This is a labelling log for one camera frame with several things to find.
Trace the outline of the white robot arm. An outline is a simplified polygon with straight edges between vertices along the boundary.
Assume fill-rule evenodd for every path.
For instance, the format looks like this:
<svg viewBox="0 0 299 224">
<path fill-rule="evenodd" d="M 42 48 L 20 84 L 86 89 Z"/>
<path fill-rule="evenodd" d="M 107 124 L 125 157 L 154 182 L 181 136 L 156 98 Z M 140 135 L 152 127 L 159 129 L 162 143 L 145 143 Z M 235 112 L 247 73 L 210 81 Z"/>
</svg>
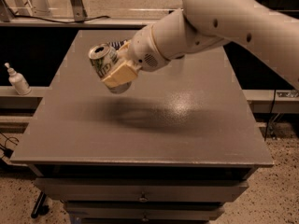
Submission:
<svg viewBox="0 0 299 224">
<path fill-rule="evenodd" d="M 248 50 L 299 89 L 299 20 L 255 0 L 183 0 L 182 8 L 139 30 L 102 78 L 114 88 L 185 54 L 228 42 Z"/>
</svg>

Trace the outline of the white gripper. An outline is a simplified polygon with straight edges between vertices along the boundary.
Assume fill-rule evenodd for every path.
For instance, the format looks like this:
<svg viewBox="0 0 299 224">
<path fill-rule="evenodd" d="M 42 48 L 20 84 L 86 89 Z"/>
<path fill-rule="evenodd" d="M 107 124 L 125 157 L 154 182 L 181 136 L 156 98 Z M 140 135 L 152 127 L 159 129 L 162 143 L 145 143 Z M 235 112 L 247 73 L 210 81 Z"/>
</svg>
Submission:
<svg viewBox="0 0 299 224">
<path fill-rule="evenodd" d="M 119 64 L 115 65 L 101 79 L 109 88 L 115 88 L 135 80 L 140 69 L 146 72 L 154 72 L 170 63 L 156 47 L 152 25 L 139 30 L 130 42 L 126 41 L 120 46 L 117 54 Z"/>
</svg>

